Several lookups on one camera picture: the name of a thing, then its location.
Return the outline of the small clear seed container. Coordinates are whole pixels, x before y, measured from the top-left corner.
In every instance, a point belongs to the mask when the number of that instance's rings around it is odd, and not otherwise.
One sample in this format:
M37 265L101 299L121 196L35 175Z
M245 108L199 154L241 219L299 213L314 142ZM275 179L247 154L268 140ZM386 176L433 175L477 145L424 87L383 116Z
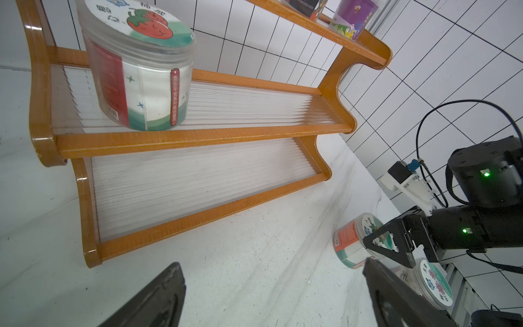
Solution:
M327 0L283 0L283 3L310 20L317 20L323 12Z
M330 27L338 34L356 41L378 9L378 3L373 0L343 0L330 22Z

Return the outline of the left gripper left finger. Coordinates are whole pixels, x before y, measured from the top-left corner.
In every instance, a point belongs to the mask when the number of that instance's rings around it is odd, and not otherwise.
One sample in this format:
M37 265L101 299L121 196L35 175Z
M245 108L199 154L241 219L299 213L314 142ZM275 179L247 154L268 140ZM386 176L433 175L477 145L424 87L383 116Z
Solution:
M181 265L171 263L102 326L178 326L187 287Z

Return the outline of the jar with strawberry lid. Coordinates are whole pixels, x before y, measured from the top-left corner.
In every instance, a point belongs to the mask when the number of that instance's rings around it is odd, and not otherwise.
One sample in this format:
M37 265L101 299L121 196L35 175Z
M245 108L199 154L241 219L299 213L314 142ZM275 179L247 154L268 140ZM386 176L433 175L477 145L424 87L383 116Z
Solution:
M165 131L187 115L193 31L147 1L77 1L102 111L138 131Z

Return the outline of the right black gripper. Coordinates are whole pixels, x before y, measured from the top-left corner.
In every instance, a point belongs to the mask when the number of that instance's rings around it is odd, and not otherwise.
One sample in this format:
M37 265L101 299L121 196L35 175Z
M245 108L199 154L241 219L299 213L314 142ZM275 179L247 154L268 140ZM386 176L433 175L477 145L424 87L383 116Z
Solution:
M473 207L435 209L431 216L414 207L402 218L395 218L365 236L363 244L372 252L414 268L415 247L422 245L428 261L440 262L448 250L486 252L490 236L480 212Z

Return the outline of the orange wooden three-tier shelf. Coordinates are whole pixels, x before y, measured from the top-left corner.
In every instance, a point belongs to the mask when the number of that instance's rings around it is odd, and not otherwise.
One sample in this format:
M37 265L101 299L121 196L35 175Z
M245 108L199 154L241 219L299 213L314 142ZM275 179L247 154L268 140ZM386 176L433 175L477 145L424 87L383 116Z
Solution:
M61 48L55 45L43 5L40 1L19 1L20 17L31 57L31 99L29 106L29 132L39 160L47 167L63 166L71 162L80 196L80 221L84 259L88 267L99 266L106 260L132 252L147 245L173 237L194 228L234 215L287 194L327 181L332 170L317 149L317 137L322 134L354 132L356 119L344 108L339 99L338 85L343 74L355 64L372 69L384 69L392 61L392 50L369 31L363 31L356 41L335 34L326 26L301 19L297 14L276 1L259 1L260 8L290 20L313 33L340 44L342 50L319 87L302 87L292 84L257 80L230 74L197 69L193 80L211 87L242 87L248 91L276 91L283 95L310 95L318 101L321 112L332 114L335 122L323 125L285 125L283 127L246 127L214 129L173 129L164 132L125 132L101 134L56 135L52 129L51 69L89 68L84 51ZM215 146L290 138L297 142L314 170L312 177L281 187L257 193L240 200L195 213L173 222L118 237L114 241L100 241L95 214L95 192L91 159L103 155L122 155L147 151L166 151L187 147Z

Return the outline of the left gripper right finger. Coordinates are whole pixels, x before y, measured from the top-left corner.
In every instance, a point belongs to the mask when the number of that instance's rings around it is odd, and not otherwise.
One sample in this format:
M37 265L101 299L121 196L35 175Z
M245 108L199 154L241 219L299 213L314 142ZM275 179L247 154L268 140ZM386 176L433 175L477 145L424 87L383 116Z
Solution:
M455 326L444 311L435 309L380 261L368 258L363 275L379 326Z

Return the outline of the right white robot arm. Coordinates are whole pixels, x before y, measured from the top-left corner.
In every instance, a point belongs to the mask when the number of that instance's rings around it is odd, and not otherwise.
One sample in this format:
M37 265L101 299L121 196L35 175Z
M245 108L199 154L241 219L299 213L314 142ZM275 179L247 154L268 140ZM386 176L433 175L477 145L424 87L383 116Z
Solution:
M415 266L422 245L429 262L447 250L468 255L490 248L522 246L522 143L513 136L455 151L446 167L466 200L425 214L414 207L364 237L364 246L404 267Z

